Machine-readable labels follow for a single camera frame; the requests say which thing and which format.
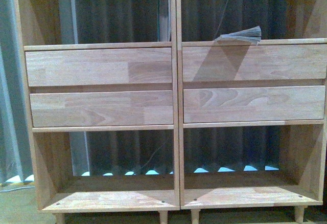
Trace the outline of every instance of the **bottom shelf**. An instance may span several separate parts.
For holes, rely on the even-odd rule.
[[[157,210],[179,210],[172,175],[74,177],[42,212]]]
[[[321,205],[281,172],[233,172],[185,175],[181,209]]]

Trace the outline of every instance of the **light wood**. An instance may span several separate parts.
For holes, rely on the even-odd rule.
[[[43,212],[178,210],[171,175],[75,177]]]
[[[65,214],[54,214],[54,216],[56,217],[56,224],[65,224]]]
[[[324,79],[327,44],[184,47],[183,81]]]
[[[179,134],[179,189],[180,204],[184,205],[184,129],[183,129],[183,62],[182,62],[182,8],[176,0],[177,83],[178,83],[178,134]]]
[[[177,71],[177,20],[176,0],[170,0],[171,9],[171,41],[172,41],[172,81],[173,81],[173,119],[174,119],[174,190],[175,203],[180,206],[180,153],[179,153],[179,113],[178,113],[178,71]]]
[[[307,206],[295,206],[295,221],[297,223],[303,223],[306,207]]]
[[[282,126],[282,125],[323,124],[323,123],[324,123],[324,119],[285,120],[285,121],[252,121],[252,122],[221,122],[221,123],[184,123],[184,128]]]
[[[322,201],[326,141],[325,124],[293,125],[282,127],[279,162],[287,172],[306,191]]]
[[[168,224],[168,211],[159,211],[160,224]]]
[[[124,43],[92,43],[92,44],[61,44],[24,46],[28,51],[55,51],[55,50],[90,50],[90,49],[139,49],[139,48],[168,48],[170,41],[156,42],[124,42]]]
[[[305,38],[305,39],[276,39],[261,40],[258,46],[262,45],[295,45],[295,44],[322,44],[327,43],[327,38]],[[219,46],[256,46],[247,41],[224,40],[224,41],[186,41],[182,42],[183,47],[219,47]]]
[[[326,0],[288,0],[287,38],[320,38],[327,35]]]
[[[41,210],[72,179],[69,134],[36,133],[34,134],[34,150],[33,173],[37,180],[38,209]]]
[[[121,92],[121,91],[157,91],[172,90],[171,83],[136,83],[136,84],[109,84],[109,85],[82,85],[82,86],[42,86],[30,87],[31,94],[48,93],[94,93],[94,92]]]
[[[255,80],[255,81],[219,81],[219,82],[185,82],[184,89],[198,88],[236,88],[236,87],[287,87],[287,86],[322,86],[323,79],[302,80]]]
[[[199,224],[200,221],[200,209],[191,210],[192,224]]]
[[[93,126],[93,127],[44,127],[32,128],[38,132],[78,132],[78,131],[122,131],[122,130],[164,130],[174,129],[174,125],[138,125],[138,126]]]
[[[170,48],[26,52],[29,86],[171,83]]]
[[[187,174],[182,209],[320,205],[281,172]]]
[[[172,91],[31,94],[34,127],[173,124]]]
[[[324,118],[325,87],[184,90],[184,123]]]
[[[17,0],[22,44],[60,44],[58,0]]]

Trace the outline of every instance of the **wooden drawer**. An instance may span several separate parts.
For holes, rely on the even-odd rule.
[[[323,119],[324,86],[184,90],[184,123]]]
[[[26,52],[29,86],[171,83],[171,48]]]
[[[324,79],[327,44],[184,47],[184,82]]]
[[[172,91],[31,94],[34,127],[173,123]]]

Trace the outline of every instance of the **cabinet leg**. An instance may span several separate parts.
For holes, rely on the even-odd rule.
[[[53,214],[56,217],[56,224],[65,224],[65,214],[64,213],[58,213]]]
[[[306,207],[308,206],[295,206],[295,221],[297,223],[303,223]]]
[[[159,211],[160,224],[168,224],[168,211]]]
[[[200,209],[191,210],[192,224],[199,224],[200,221]]]

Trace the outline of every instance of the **concrete floor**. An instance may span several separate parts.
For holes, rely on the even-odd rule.
[[[200,224],[291,224],[294,209],[292,207],[202,210]],[[68,214],[67,224],[159,224],[156,212]],[[0,193],[0,224],[54,224],[52,214],[40,214],[36,211],[35,190],[26,189],[10,193]],[[190,211],[169,212],[169,224],[191,224]],[[309,207],[305,213],[307,224],[327,224],[327,213],[315,207]]]

